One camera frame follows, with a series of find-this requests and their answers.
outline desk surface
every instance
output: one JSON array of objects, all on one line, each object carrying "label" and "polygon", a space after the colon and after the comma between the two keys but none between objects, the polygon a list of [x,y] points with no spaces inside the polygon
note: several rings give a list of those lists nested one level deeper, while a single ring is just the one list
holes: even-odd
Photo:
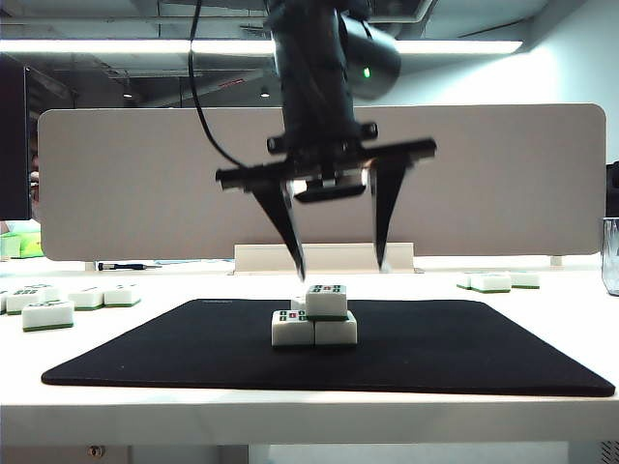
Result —
[{"label": "desk surface", "polygon": [[[607,295],[599,256],[568,260],[491,258],[481,267],[535,268],[541,290],[482,295],[456,288],[455,267],[472,258],[419,258],[416,275],[310,275],[337,281],[350,299],[470,299],[619,385],[619,300]],[[294,275],[227,275],[231,266],[188,264],[145,272],[88,273],[80,263],[44,259],[0,263],[3,287],[135,282],[133,308],[78,312],[72,329],[23,333],[19,317],[0,317],[0,385],[5,446],[448,443],[614,440],[619,397],[556,398],[348,391],[232,391],[58,387],[41,374],[194,298],[283,299],[302,293]]]}]

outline transparent cup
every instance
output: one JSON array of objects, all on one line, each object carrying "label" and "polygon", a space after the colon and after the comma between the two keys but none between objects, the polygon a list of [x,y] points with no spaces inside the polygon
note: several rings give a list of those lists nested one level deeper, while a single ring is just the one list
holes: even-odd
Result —
[{"label": "transparent cup", "polygon": [[610,295],[619,297],[619,217],[604,217],[602,280]]}]

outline white partition panel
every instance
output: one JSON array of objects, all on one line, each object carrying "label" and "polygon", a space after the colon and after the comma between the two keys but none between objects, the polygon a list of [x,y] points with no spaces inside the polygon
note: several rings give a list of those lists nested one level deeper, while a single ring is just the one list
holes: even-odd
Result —
[{"label": "white partition panel", "polygon": [[[273,160],[276,108],[209,109],[245,163]],[[580,254],[599,249],[605,117],[592,104],[356,109],[389,143],[433,136],[436,159],[404,180],[389,240],[418,255]],[[280,243],[250,195],[221,191],[229,167],[193,109],[52,110],[40,121],[43,245],[62,260],[230,257]],[[371,242],[371,201],[295,203],[305,243]]]}]

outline screw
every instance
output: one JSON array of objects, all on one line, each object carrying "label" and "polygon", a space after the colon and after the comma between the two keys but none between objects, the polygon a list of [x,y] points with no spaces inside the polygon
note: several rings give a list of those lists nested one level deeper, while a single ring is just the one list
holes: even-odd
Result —
[{"label": "screw", "polygon": [[93,445],[92,447],[88,447],[86,453],[94,459],[101,459],[105,454],[105,447]]}]

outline fluorescent light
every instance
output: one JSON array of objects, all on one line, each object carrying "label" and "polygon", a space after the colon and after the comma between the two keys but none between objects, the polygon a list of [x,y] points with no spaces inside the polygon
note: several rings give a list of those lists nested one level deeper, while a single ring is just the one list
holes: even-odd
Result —
[{"label": "fluorescent light", "polygon": [[521,45],[521,41],[396,41],[400,55],[509,54]]},{"label": "fluorescent light", "polygon": [[271,56],[275,53],[272,41],[193,41],[195,53],[213,55]]},{"label": "fluorescent light", "polygon": [[0,51],[10,53],[187,53],[188,41],[165,40],[0,40]]},{"label": "fluorescent light", "polygon": [[[402,55],[508,54],[522,45],[517,41],[397,41]],[[238,56],[271,56],[272,41],[193,41],[195,53]],[[189,41],[167,40],[0,40],[0,52],[11,53],[187,53]]]}]

